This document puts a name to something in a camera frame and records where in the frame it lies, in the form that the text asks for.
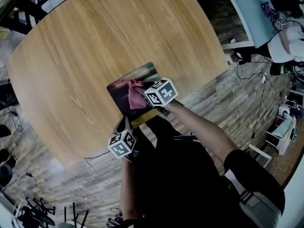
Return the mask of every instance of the white cable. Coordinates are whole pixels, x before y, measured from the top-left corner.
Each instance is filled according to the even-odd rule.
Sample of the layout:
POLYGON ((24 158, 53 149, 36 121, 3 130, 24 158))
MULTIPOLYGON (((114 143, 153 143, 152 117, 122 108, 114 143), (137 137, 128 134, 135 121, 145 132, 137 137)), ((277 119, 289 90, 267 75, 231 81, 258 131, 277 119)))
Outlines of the white cable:
POLYGON ((95 210, 95 211, 97 211, 97 212, 106 212, 106 213, 116 214, 116 213, 114 213, 114 212, 112 212, 112 211, 94 209, 94 208, 91 208, 91 207, 88 205, 88 203, 87 203, 87 196, 86 196, 86 194, 80 189, 80 187, 79 187, 79 185, 78 185, 77 182, 78 182, 79 180, 81 180, 81 179, 95 176, 95 175, 96 175, 96 172, 95 172, 94 168, 86 161, 86 159, 85 159, 85 162, 88 164, 89 167, 92 168, 92 170, 94 171, 94 174, 91 175, 91 176, 85 176, 85 177, 82 177, 82 178, 77 179, 77 180, 76 180, 76 185, 77 185, 79 191, 81 191, 82 194, 85 195, 85 200, 86 200, 85 202, 86 202, 87 207, 88 207, 89 209, 95 210))

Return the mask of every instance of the wooden floor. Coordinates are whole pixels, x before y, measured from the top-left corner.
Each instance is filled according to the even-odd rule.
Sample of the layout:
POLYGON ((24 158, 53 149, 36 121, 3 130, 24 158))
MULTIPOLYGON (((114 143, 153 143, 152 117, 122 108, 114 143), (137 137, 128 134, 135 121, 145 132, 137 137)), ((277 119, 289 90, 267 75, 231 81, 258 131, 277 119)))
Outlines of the wooden floor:
MULTIPOLYGON (((7 57, 21 39, 20 34, 12 33, 7 41, 0 42, 0 67, 5 66, 7 57)), ((261 62, 265 59, 257 56, 253 61, 261 62)), ((248 77, 253 73, 265 72, 269 68, 270 64, 268 63, 250 63, 239 66, 238 72, 241 77, 248 77)), ((239 148, 245 148, 249 143, 261 147, 264 143, 265 131, 274 120, 278 105, 281 102, 280 92, 284 95, 289 81, 287 76, 269 77, 274 87, 272 88, 269 83, 266 84, 260 112, 261 117, 257 122, 263 91, 261 78, 253 76, 250 80, 240 80, 236 76, 235 70, 231 66, 227 72, 185 98, 183 103, 197 114, 223 128, 239 148), (255 124, 257 124, 256 135, 252 139, 252 130, 255 124)), ((8 75, 4 68, 0 72, 0 80, 5 78, 8 78, 8 75)), ((15 131, 10 115, 2 116, 0 123, 7 125, 11 129, 12 135, 1 138, 0 148, 8 148, 18 159, 14 168, 17 175, 22 176, 26 172, 31 173, 37 179, 37 184, 32 178, 21 179, 7 188, 5 193, 17 204, 25 204, 25 197, 36 197, 43 198, 51 206, 56 206, 57 213, 52 219, 57 226, 64 221, 64 206, 67 207, 68 219, 72 219, 72 202, 75 202, 76 211, 80 213, 80 220, 82 220, 86 210, 86 201, 83 194, 78 190, 75 181, 83 176, 92 175, 93 171, 84 161, 80 161, 72 168, 65 170, 36 135, 21 107, 11 107, 11 110, 17 111, 21 116, 24 131, 22 133, 15 131)), ((1 111, 0 114, 5 112, 7 112, 7 109, 1 111)), ((172 115, 169 115, 167 120, 179 132, 190 133, 172 115)), ((156 139, 151 131, 145 126, 142 126, 142 130, 155 144, 156 139)), ((298 141, 295 143, 295 147, 292 146, 292 153, 287 155, 287 159, 284 160, 285 164, 280 162, 280 157, 279 159, 276 157, 275 170, 272 169, 271 173, 281 184, 284 183, 284 177, 287 179, 287 174, 291 172, 292 167, 288 165, 288 162, 295 161, 300 152, 299 149, 302 149, 301 143, 303 141, 298 141)), ((214 161, 218 171, 223 173, 222 165, 216 158, 214 158, 214 161)), ((107 211, 110 211, 110 208, 119 208, 121 161, 109 153, 90 160, 89 163, 95 169, 96 175, 79 181, 80 188, 88 196, 89 206, 107 211)), ((91 210, 86 226, 89 228, 106 227, 107 219, 113 216, 112 213, 91 210)))

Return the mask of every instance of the desk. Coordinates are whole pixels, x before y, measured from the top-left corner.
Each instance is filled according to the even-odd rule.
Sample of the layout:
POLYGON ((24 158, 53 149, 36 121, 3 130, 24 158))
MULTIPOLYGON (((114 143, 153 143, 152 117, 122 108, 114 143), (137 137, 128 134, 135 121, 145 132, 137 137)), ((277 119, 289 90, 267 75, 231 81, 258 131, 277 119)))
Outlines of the desk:
POLYGON ((67 168, 106 148, 122 118, 106 87, 148 62, 179 100, 228 68, 196 0, 67 0, 18 45, 8 72, 29 122, 67 168))
POLYGON ((270 0, 231 0, 249 41, 224 44, 222 45, 223 49, 251 46, 258 48, 271 39, 276 30, 261 9, 261 4, 267 1, 273 7, 270 0))

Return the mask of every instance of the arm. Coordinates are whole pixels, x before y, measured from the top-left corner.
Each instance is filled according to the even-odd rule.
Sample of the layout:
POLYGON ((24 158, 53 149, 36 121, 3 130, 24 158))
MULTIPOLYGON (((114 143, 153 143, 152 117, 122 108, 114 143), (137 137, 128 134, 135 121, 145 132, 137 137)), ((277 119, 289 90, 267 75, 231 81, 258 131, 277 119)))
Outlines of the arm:
POLYGON ((289 48, 289 40, 287 38, 286 32, 284 30, 280 31, 279 36, 280 36, 280 39, 281 39, 281 42, 282 42, 282 45, 283 45, 285 51, 291 55, 290 48, 289 48))
POLYGON ((237 149, 236 145, 220 127, 196 115, 177 101, 173 100, 166 108, 189 128, 198 140, 214 153, 222 163, 231 151, 237 149))
POLYGON ((133 164, 125 158, 123 158, 122 161, 120 198, 123 219, 140 219, 140 214, 136 204, 135 170, 133 164))

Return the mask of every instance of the shoe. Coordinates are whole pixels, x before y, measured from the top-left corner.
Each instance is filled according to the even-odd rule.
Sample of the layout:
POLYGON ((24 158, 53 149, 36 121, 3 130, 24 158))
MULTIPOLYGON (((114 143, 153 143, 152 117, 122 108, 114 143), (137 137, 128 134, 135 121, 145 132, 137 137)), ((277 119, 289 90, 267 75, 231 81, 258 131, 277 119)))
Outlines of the shoe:
POLYGON ((10 151, 6 148, 0 150, 0 164, 8 159, 10 151))
POLYGON ((6 161, 5 163, 13 169, 17 163, 17 159, 15 157, 11 156, 10 159, 8 161, 6 161))

